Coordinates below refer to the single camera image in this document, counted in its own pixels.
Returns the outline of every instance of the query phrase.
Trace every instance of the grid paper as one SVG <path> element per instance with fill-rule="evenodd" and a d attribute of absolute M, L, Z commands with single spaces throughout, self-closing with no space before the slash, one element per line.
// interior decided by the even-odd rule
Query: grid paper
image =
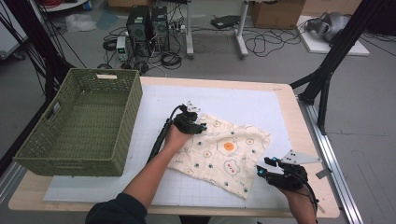
<path fill-rule="evenodd" d="M 282 113 L 276 95 L 271 91 L 144 85 L 123 175 L 55 176 L 44 200 L 98 203 L 115 198 L 146 164 L 152 146 L 173 109 L 188 101 L 201 107 L 203 113 L 235 124 L 251 124 L 271 133 L 272 141 L 264 157 L 281 158 L 290 150 Z M 264 165 L 263 160 L 258 164 L 275 171 Z M 283 195 L 261 177 L 256 176 L 247 199 L 243 200 L 211 183 L 171 169 L 166 170 L 152 204 L 288 209 Z"/>

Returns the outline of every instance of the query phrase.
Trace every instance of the computer tower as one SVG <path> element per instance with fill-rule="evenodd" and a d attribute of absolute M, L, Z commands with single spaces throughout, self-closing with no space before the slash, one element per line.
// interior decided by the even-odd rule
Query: computer tower
<path fill-rule="evenodd" d="M 168 17 L 166 7 L 154 7 L 151 11 L 155 49 L 169 50 Z"/>
<path fill-rule="evenodd" d="M 126 22 L 131 43 L 145 42 L 153 37 L 149 6 L 132 6 Z"/>

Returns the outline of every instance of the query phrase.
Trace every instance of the basket handle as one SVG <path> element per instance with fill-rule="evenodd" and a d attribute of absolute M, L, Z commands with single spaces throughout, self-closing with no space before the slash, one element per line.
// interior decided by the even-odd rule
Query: basket handle
<path fill-rule="evenodd" d="M 110 74 L 98 74 L 96 73 L 96 77 L 99 79 L 117 79 L 116 75 L 110 75 Z"/>
<path fill-rule="evenodd" d="M 53 163 L 55 169 L 73 169 L 73 170 L 81 170 L 84 169 L 83 161 L 56 161 Z"/>
<path fill-rule="evenodd" d="M 62 165 L 55 165 L 56 169 L 75 169 L 75 170 L 82 170 L 84 169 L 83 166 L 62 166 Z"/>
<path fill-rule="evenodd" d="M 52 110 L 49 112 L 49 114 L 47 115 L 48 120 L 52 120 L 53 117 L 58 113 L 58 111 L 61 109 L 61 105 L 59 104 L 59 102 L 57 102 Z"/>

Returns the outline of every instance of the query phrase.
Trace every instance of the printed fabric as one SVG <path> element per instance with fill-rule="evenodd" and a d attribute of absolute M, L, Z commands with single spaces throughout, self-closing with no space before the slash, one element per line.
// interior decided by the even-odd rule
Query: printed fabric
<path fill-rule="evenodd" d="M 208 181 L 246 199 L 256 175 L 256 163 L 271 134 L 251 125 L 235 125 L 203 114 L 207 130 L 194 135 L 168 167 Z"/>

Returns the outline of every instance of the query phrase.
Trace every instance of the green wicker basket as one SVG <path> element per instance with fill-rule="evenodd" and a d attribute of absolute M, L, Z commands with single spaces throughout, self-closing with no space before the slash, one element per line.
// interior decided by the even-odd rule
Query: green wicker basket
<path fill-rule="evenodd" d="M 71 69 L 14 160 L 37 175 L 122 175 L 142 94 L 137 71 Z"/>

